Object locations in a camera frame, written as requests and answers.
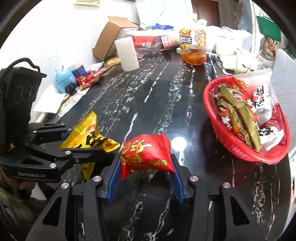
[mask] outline red plastic basket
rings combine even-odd
[[[247,146],[244,142],[239,140],[230,130],[228,130],[219,119],[215,108],[215,100],[213,93],[218,92],[217,86],[228,83],[231,80],[231,78],[233,77],[222,77],[215,79],[207,84],[203,92],[203,102],[205,105],[205,109],[211,119],[213,129],[218,139],[228,151],[230,151],[232,154],[243,160],[261,161],[269,165],[280,162],[280,160],[282,160],[288,153],[291,142],[288,122],[284,115],[284,133],[287,138],[287,144],[284,147],[277,145],[273,147],[271,150],[269,150],[267,154],[256,152],[252,148]]]

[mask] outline metal screw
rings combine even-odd
[[[95,182],[99,182],[100,180],[102,180],[102,178],[101,178],[100,176],[95,176],[95,177],[93,178],[93,180],[94,180]]]
[[[193,182],[196,182],[196,181],[198,181],[198,177],[197,176],[191,176],[190,180],[193,181]]]
[[[61,185],[61,187],[62,187],[62,189],[66,189],[66,188],[69,187],[69,183],[63,183],[63,184]]]
[[[50,166],[50,168],[56,168],[57,167],[57,165],[55,163],[51,163],[49,166]]]
[[[225,187],[225,188],[230,188],[231,186],[230,186],[229,183],[223,183],[223,187]]]

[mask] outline white paper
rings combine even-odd
[[[57,93],[57,89],[50,85],[34,107],[34,111],[56,114],[66,94]]]

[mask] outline blue can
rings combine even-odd
[[[72,71],[73,75],[75,76],[75,78],[78,77],[86,77],[87,76],[87,72],[85,71],[85,68],[83,65],[79,66],[77,69]]]

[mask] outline green bag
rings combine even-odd
[[[270,18],[257,16],[257,20],[260,33],[277,42],[281,42],[281,30]]]

